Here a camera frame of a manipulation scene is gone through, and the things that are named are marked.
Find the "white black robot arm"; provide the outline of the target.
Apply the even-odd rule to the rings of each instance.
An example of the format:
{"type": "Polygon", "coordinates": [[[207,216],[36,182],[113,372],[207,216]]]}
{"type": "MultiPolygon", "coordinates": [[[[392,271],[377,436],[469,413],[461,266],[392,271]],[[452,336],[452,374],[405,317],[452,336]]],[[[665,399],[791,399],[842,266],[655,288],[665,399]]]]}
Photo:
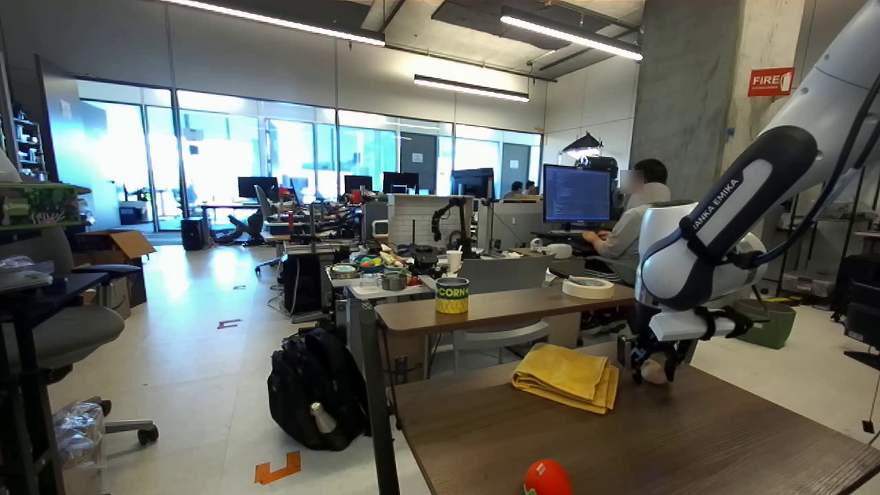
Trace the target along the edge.
{"type": "Polygon", "coordinates": [[[746,336],[754,322],[725,297],[786,253],[870,163],[876,146],[880,0],[865,0],[797,82],[790,102],[694,203],[648,205],[637,236],[636,322],[618,358],[636,383],[652,354],[665,380],[698,340],[746,336]],[[754,226],[808,187],[820,197],[801,227],[768,249],[754,226]]]}

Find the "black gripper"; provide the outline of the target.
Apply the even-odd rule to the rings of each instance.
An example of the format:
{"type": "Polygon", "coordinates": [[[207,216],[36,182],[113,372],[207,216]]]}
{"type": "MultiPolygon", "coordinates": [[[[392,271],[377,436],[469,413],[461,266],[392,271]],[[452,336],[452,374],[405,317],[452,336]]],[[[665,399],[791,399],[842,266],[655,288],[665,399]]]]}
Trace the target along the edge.
{"type": "Polygon", "coordinates": [[[665,361],[665,380],[678,383],[691,366],[694,366],[694,340],[656,340],[648,328],[636,328],[629,333],[629,352],[626,352],[626,366],[633,383],[644,383],[644,366],[648,358],[662,358],[665,361]]]}

